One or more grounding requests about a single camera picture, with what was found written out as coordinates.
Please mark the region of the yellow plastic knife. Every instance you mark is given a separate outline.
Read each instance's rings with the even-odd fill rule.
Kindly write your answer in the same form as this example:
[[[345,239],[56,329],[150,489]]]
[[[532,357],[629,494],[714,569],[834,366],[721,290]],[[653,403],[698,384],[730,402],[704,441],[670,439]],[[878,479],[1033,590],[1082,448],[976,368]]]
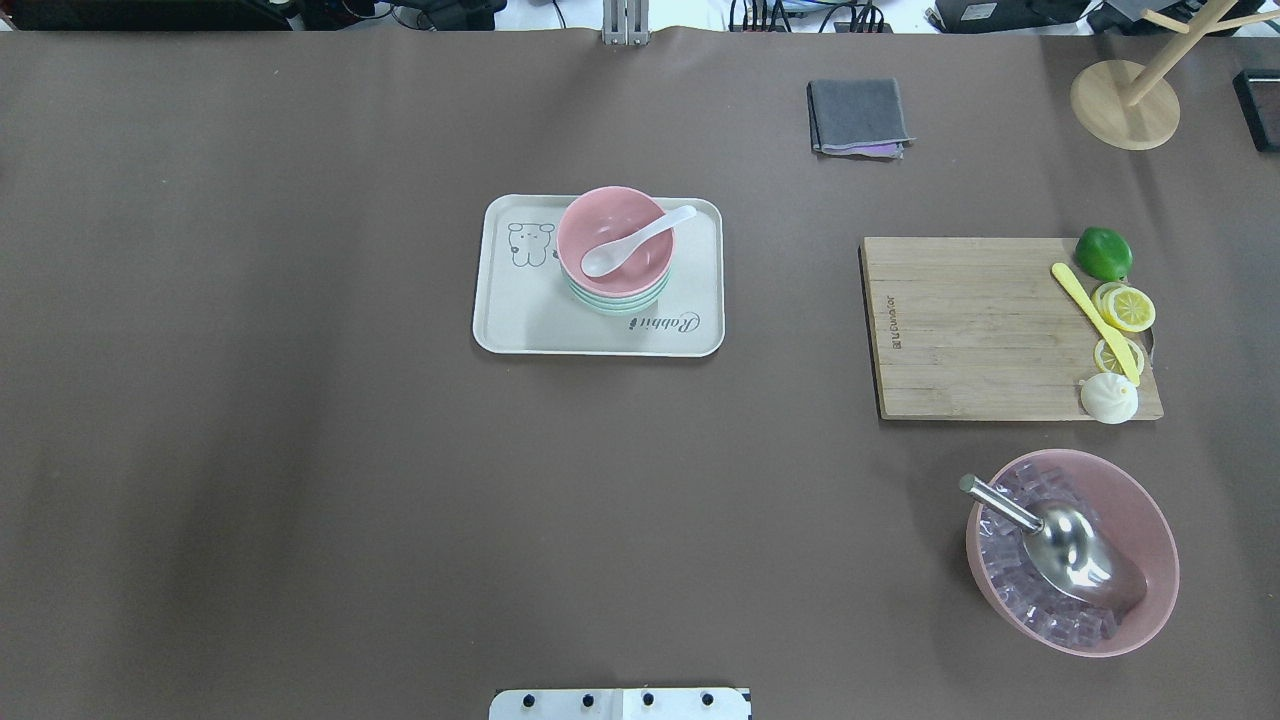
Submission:
[[[1129,346],[1126,337],[1121,332],[1110,325],[1103,316],[1100,314],[1096,305],[1091,301],[1091,296],[1084,291],[1082,283],[1076,278],[1073,269],[1065,263],[1053,263],[1050,268],[1052,277],[1068,293],[1068,296],[1076,304],[1076,306],[1084,313],[1089,319],[1092,325],[1098,332],[1100,337],[1111,348],[1114,356],[1117,359],[1123,374],[1134,384],[1140,384],[1140,372],[1137,369],[1137,361],[1134,359],[1134,352]]]

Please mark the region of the small pink bowl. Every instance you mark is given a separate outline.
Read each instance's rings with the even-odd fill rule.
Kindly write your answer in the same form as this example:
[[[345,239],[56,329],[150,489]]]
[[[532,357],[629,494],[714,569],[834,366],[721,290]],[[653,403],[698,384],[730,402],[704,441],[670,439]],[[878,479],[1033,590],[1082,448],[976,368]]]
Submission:
[[[581,195],[567,206],[556,237],[563,270],[581,288],[608,299],[648,291],[669,270],[675,254],[673,231],[648,240],[607,275],[586,275],[582,259],[598,245],[621,240],[664,214],[654,199],[630,187],[611,186]]]

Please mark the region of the white ceramic spoon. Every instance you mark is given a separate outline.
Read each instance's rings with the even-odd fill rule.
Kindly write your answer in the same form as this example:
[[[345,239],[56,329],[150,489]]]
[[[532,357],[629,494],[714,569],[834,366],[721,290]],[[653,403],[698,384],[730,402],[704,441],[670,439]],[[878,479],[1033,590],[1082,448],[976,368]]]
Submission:
[[[581,260],[581,270],[588,277],[603,277],[622,266],[622,264],[635,254],[641,245],[650,238],[673,229],[676,225],[692,219],[698,210],[692,205],[682,205],[675,210],[664,213],[662,217],[649,222],[640,229],[623,238],[599,245],[588,251]]]

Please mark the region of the wooden mug tree stand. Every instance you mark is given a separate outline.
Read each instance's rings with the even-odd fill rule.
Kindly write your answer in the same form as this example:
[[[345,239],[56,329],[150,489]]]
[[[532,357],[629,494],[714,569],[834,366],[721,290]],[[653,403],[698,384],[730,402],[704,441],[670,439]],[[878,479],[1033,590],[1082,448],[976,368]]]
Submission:
[[[1075,118],[1096,138],[1117,149],[1144,151],[1167,142],[1178,129],[1180,104],[1165,76],[1203,37],[1279,17],[1274,10],[1228,19],[1234,5],[1207,1],[1188,22],[1143,9],[1140,19],[1171,31],[1174,37],[1146,65],[1115,59],[1097,61],[1076,74],[1070,87]]]

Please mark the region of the white steamed bun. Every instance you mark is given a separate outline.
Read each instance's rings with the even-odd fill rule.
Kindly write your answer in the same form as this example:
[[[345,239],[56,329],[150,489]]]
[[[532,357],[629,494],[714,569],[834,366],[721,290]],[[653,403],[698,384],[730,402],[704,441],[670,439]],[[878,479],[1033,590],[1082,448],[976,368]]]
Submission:
[[[1079,400],[1087,415],[1112,425],[1132,420],[1140,406],[1138,387],[1124,374],[1111,372],[1083,380]]]

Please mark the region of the large pink ice bowl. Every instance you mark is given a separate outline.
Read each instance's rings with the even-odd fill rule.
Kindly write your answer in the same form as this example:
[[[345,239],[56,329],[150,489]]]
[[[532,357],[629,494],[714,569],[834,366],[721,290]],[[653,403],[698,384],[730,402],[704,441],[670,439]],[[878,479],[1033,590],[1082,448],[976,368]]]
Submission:
[[[991,484],[1027,506],[1042,498],[1076,505],[1147,580],[1146,597],[1112,614],[1069,598],[1036,573],[1015,524],[975,503],[966,523],[966,560],[979,592],[1023,635],[1092,659],[1129,653],[1167,624],[1180,589],[1180,562],[1158,505],[1126,471],[1073,448],[1047,448],[1010,461]]]

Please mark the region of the green lime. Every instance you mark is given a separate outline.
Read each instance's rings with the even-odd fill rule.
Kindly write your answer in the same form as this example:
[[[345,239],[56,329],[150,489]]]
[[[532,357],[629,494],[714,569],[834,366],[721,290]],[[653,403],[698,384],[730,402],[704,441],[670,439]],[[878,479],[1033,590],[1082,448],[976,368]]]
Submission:
[[[1073,256],[1085,274],[1102,282],[1125,281],[1134,264],[1128,241],[1116,231],[1097,225],[1082,232]]]

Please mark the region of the stacked lemon slices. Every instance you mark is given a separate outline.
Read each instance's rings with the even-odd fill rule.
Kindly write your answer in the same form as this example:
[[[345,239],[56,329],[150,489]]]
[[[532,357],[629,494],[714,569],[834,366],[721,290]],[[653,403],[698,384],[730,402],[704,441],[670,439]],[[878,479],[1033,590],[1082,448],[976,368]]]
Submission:
[[[1107,282],[1098,286],[1091,297],[1101,316],[1123,332],[1140,333],[1155,324],[1155,301],[1133,286]]]

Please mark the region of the bamboo cutting board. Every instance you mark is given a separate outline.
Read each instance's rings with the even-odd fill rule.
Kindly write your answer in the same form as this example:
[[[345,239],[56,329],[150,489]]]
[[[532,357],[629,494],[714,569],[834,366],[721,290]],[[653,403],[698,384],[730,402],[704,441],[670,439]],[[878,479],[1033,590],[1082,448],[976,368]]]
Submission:
[[[1073,238],[867,237],[884,420],[1084,421],[1100,333],[1053,278]]]

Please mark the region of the steel ice scoop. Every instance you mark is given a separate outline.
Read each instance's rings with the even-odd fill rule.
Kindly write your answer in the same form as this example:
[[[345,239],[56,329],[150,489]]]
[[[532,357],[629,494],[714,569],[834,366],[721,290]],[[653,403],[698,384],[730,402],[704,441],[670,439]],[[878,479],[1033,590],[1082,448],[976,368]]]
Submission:
[[[1116,614],[1146,598],[1146,574],[1071,503],[1050,498],[1023,507],[973,474],[959,488],[1020,530],[1030,562],[1061,593]]]

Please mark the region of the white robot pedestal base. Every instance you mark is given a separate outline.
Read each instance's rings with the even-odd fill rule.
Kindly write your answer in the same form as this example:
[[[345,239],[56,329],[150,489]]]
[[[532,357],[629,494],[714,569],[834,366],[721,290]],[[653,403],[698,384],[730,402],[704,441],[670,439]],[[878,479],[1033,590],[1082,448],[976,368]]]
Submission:
[[[750,692],[732,687],[508,689],[489,719],[751,719]]]

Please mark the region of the green bowl stack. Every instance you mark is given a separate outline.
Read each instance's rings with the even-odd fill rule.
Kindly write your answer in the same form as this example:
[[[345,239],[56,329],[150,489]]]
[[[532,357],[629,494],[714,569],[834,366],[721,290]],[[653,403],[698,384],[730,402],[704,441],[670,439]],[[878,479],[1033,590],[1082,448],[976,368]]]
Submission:
[[[570,291],[579,301],[581,301],[582,304],[585,304],[586,306],[589,306],[595,311],[604,313],[605,315],[618,315],[618,316],[627,315],[631,313],[640,313],[641,310],[650,307],[658,300],[659,295],[666,290],[666,286],[669,283],[669,275],[671,275],[671,273],[667,272],[666,274],[663,274],[662,278],[658,279],[657,283],[654,283],[654,286],[652,286],[648,290],[644,290],[640,293],[631,295],[627,297],[612,299],[589,292],[582,287],[580,287],[568,274],[563,272],[561,274],[563,275],[564,283],[570,287]]]

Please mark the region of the grey folded cloth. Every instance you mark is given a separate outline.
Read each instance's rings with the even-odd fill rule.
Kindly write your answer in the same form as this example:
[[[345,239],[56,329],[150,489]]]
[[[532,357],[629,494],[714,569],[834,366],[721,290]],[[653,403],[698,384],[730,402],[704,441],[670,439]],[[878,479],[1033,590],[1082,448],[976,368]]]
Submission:
[[[901,158],[908,132],[895,78],[813,79],[806,85],[812,150],[836,158]]]

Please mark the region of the lemon slice under knife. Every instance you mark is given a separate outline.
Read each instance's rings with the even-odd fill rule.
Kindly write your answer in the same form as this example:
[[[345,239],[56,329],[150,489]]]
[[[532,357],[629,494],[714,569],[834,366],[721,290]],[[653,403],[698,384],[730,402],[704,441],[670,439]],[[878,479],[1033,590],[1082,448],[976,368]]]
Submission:
[[[1146,370],[1147,366],[1146,351],[1135,341],[1129,338],[1125,338],[1125,341],[1126,346],[1129,347],[1129,352],[1132,354],[1132,364],[1134,365],[1135,374],[1142,375],[1142,373]],[[1106,342],[1106,340],[1097,341],[1093,350],[1093,359],[1096,366],[1101,372],[1110,372],[1120,375],[1125,374],[1124,365],[1115,355],[1114,350]]]

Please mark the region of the cream rabbit tray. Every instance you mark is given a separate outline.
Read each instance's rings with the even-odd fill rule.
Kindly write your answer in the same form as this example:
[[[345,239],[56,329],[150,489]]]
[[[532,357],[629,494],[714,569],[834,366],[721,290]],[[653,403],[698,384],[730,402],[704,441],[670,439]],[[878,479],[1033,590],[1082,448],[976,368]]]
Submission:
[[[579,299],[556,256],[572,195],[509,193],[485,211],[474,337],[494,354],[705,357],[724,338],[723,227],[704,199],[658,197],[698,217],[675,228],[669,282],[641,311],[617,314]]]

